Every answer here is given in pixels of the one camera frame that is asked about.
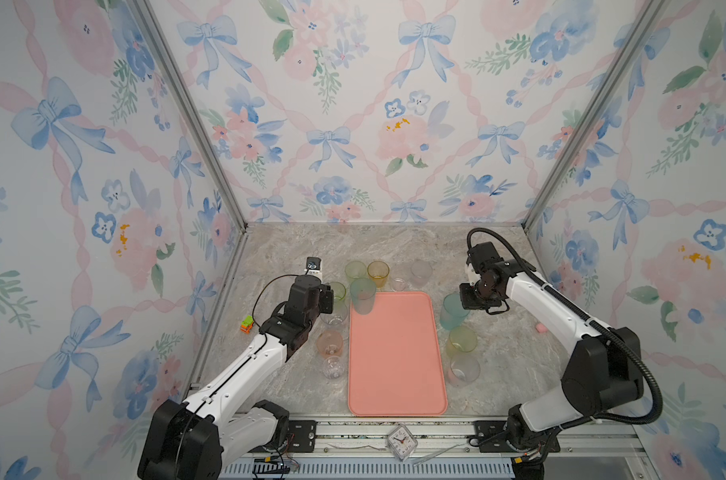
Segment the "yellow green cup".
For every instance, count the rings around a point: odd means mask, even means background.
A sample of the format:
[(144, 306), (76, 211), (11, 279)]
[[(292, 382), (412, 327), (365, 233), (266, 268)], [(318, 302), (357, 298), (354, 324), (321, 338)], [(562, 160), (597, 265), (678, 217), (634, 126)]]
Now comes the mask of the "yellow green cup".
[(471, 353), (478, 345), (477, 333), (469, 327), (460, 325), (452, 329), (446, 343), (446, 353), (454, 357), (459, 353)]

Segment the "clear glass column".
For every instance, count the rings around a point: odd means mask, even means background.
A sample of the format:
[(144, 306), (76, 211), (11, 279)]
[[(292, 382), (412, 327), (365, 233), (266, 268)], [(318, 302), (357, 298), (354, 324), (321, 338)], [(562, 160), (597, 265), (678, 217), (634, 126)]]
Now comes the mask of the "clear glass column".
[(345, 300), (335, 301), (330, 314), (322, 314), (321, 319), (331, 328), (342, 328), (349, 318), (349, 306)]

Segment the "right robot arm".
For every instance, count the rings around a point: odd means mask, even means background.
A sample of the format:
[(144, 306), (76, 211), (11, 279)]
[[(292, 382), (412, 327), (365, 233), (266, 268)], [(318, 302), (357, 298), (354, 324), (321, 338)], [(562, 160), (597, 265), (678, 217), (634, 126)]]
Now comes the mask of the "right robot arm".
[(511, 448), (534, 449), (552, 432), (596, 419), (644, 396), (645, 379), (626, 354), (626, 350), (640, 353), (635, 333), (595, 319), (516, 261), (502, 260), (483, 274), (468, 264), (465, 272), (468, 281), (460, 285), (464, 308), (488, 311), (511, 300), (534, 315), (569, 354), (556, 387), (509, 410), (505, 441)]

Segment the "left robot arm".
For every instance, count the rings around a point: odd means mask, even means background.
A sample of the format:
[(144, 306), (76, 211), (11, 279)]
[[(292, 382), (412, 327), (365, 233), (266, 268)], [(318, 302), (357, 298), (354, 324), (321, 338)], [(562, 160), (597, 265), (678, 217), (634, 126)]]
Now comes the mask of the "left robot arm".
[(262, 322), (251, 343), (218, 376), (181, 402), (154, 412), (137, 467), (141, 479), (216, 479), (254, 449), (278, 454), (289, 412), (267, 400), (236, 413), (256, 389), (306, 343), (315, 321), (330, 314), (333, 288), (297, 275), (286, 301)]

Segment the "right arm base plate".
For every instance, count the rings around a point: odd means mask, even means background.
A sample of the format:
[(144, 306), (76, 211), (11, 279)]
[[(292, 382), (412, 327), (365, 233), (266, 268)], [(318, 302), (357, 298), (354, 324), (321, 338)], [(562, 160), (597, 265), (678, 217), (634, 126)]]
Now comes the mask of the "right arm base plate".
[(468, 444), (482, 453), (513, 453), (532, 456), (542, 454), (548, 432), (529, 432), (524, 426), (508, 427), (506, 420), (478, 420)]

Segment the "teal textured cup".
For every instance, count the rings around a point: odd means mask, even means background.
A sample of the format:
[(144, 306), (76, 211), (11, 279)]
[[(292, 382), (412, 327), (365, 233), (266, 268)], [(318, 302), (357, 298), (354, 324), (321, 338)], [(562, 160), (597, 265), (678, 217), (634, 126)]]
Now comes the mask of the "teal textured cup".
[(350, 285), (351, 305), (358, 315), (368, 315), (374, 308), (377, 286), (370, 278), (358, 278)]
[(463, 307), (460, 294), (451, 293), (443, 300), (439, 324), (443, 329), (450, 331), (461, 326), (468, 316), (469, 311)]

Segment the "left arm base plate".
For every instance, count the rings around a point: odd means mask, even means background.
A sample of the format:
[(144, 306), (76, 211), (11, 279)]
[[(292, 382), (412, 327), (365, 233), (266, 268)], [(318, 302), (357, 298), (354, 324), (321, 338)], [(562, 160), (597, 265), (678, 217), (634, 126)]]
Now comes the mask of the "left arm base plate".
[(271, 438), (250, 453), (312, 453), (315, 449), (318, 422), (315, 420), (282, 421)]

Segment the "clear pinkish cup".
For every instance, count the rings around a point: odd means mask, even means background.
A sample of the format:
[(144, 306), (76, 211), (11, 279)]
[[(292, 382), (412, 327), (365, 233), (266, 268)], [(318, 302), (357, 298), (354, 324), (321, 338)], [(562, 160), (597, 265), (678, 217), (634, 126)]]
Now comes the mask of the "clear pinkish cup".
[(461, 388), (474, 383), (480, 373), (480, 363), (473, 355), (457, 353), (450, 358), (446, 379), (450, 385)]

